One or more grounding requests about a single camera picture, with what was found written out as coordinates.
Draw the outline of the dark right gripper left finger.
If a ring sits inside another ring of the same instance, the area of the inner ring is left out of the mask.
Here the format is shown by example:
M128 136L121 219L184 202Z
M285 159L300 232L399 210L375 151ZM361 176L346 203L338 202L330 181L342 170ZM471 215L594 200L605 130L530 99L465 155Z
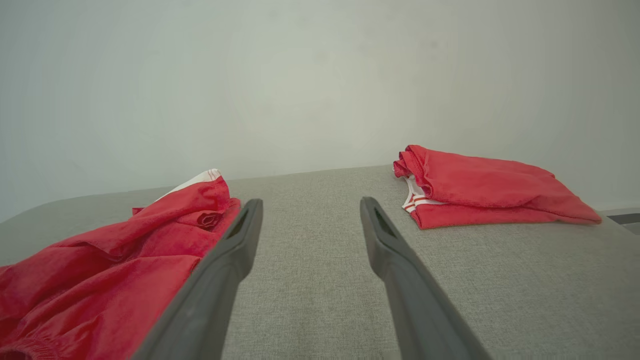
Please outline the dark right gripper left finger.
M249 200L135 351L135 360L219 360L240 283L253 269L263 201Z

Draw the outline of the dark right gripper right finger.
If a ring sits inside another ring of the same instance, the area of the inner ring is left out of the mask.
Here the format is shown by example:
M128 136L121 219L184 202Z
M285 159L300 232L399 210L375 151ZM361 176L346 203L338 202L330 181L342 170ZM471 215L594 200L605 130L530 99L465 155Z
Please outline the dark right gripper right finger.
M490 354L373 197L359 215L372 271L384 283L404 360L489 360Z

